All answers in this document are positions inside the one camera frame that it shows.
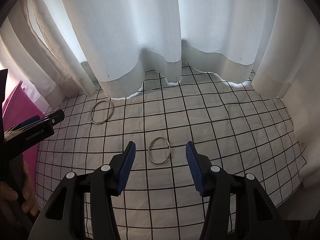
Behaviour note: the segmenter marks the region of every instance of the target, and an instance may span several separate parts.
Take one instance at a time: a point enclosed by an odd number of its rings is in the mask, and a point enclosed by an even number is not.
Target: white curtain
[[[137,92],[148,69],[178,82],[181,62],[234,83],[254,70],[254,89],[283,98],[310,145],[304,181],[320,172],[320,27],[303,0],[20,0],[0,36],[54,107],[91,95],[95,78],[113,98]]]

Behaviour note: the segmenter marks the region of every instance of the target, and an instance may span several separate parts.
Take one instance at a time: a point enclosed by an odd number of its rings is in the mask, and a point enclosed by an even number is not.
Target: pink object
[[[7,131],[14,125],[17,125],[35,115],[39,115],[40,118],[44,117],[44,114],[36,107],[36,105],[27,96],[25,91],[21,87],[22,81],[14,88],[9,97],[4,103],[2,108],[3,128]],[[28,163],[29,174],[33,181],[33,187],[36,188],[36,160],[38,156],[39,144],[34,145],[25,152],[23,152],[23,160]]]

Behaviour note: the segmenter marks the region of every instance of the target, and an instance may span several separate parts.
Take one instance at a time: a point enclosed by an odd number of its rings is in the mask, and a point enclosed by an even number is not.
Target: checkered tablecloth
[[[188,64],[179,83],[168,83],[156,71],[146,71],[143,86],[129,98],[108,98],[99,84],[93,97],[79,93],[63,102],[65,120],[39,147],[36,193],[43,207],[59,181],[69,171],[78,175],[94,171],[121,153],[129,141],[136,158],[120,197],[112,198],[121,239],[199,239],[208,198],[193,186],[185,144],[195,143],[200,154],[232,174],[253,173],[275,205],[299,186],[298,170],[306,163],[293,135],[292,121],[281,99],[269,100],[247,82],[225,82]],[[114,113],[107,123],[91,124],[92,107],[111,100]],[[96,122],[105,119],[108,103],[97,106]],[[148,159],[148,146],[159,136],[169,139],[172,155],[156,165]],[[165,159],[164,140],[155,142],[151,154]],[[235,226],[235,195],[231,195],[229,230]],[[92,238],[90,194],[86,194],[85,224]]]

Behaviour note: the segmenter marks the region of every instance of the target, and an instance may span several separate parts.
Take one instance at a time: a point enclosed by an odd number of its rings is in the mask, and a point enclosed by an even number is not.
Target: silver screw
[[[67,179],[72,179],[74,176],[75,176],[75,173],[72,171],[68,172],[66,175]]]
[[[246,177],[247,177],[247,179],[249,179],[249,180],[254,180],[254,175],[253,175],[252,173],[248,173],[248,174],[246,175]]]
[[[108,170],[110,170],[111,169],[111,167],[109,166],[109,165],[103,165],[102,167],[101,167],[101,170],[102,171],[108,171]]]
[[[211,170],[213,171],[213,172],[219,172],[220,171],[220,167],[219,166],[211,166]]]

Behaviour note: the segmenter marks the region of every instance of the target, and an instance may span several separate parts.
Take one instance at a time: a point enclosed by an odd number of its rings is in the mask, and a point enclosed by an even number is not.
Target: metal ring
[[[167,158],[166,158],[163,162],[160,162],[160,163],[154,162],[154,161],[151,159],[151,156],[150,156],[150,148],[152,147],[152,145],[154,144],[154,142],[155,142],[156,140],[158,140],[158,139],[163,139],[163,140],[165,140],[165,141],[167,142],[168,148],[169,148],[169,154],[167,155]],[[151,141],[151,143],[150,143],[150,145],[149,145],[149,148],[148,148],[148,156],[149,156],[149,159],[151,160],[152,163],[154,163],[154,164],[164,163],[164,162],[170,157],[170,155],[171,155],[171,147],[170,147],[170,143],[169,143],[169,141],[167,140],[167,138],[160,136],[160,137],[154,138],[154,139]]]
[[[97,106],[98,104],[100,104],[100,103],[102,103],[102,102],[108,102],[108,103],[111,105],[111,113],[110,113],[110,114],[107,116],[107,118],[106,118],[105,120],[103,120],[102,122],[94,122],[94,121],[93,121],[93,116],[92,116],[92,111],[96,108],[96,106]],[[113,114],[113,104],[112,104],[112,102],[109,101],[109,100],[103,100],[103,101],[100,101],[100,102],[96,103],[96,104],[94,105],[94,107],[91,109],[91,111],[90,111],[90,120],[91,120],[91,122],[94,123],[94,124],[102,124],[102,123],[108,121],[108,120],[110,119],[110,117],[112,116],[112,114]]]

